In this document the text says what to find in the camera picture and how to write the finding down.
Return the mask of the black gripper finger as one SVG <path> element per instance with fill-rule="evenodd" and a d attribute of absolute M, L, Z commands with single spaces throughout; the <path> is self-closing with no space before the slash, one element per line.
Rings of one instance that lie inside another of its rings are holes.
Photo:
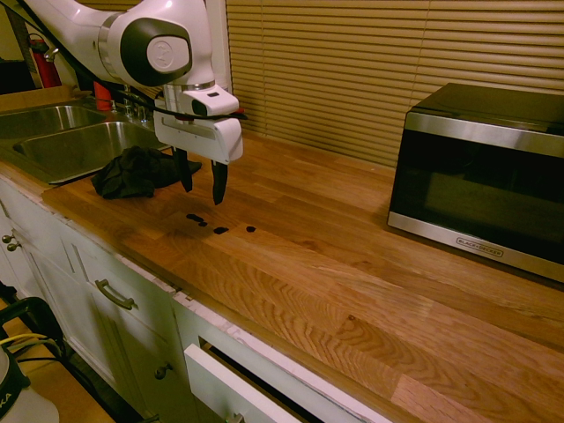
<path fill-rule="evenodd" d="M 174 165 L 177 169 L 180 182 L 186 192 L 193 189 L 192 173 L 189 167 L 188 154 L 186 151 L 174 147 L 172 150 Z"/>
<path fill-rule="evenodd" d="M 228 179 L 228 165 L 216 160 L 211 162 L 213 176 L 212 198 L 215 205 L 223 202 Z"/>

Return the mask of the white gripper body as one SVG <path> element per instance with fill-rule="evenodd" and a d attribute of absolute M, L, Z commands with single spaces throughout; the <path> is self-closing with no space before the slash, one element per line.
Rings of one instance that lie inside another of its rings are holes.
<path fill-rule="evenodd" d="M 228 165 L 243 154 L 241 125 L 235 118 L 180 121 L 161 112 L 153 114 L 157 139 L 185 152 L 193 152 Z"/>

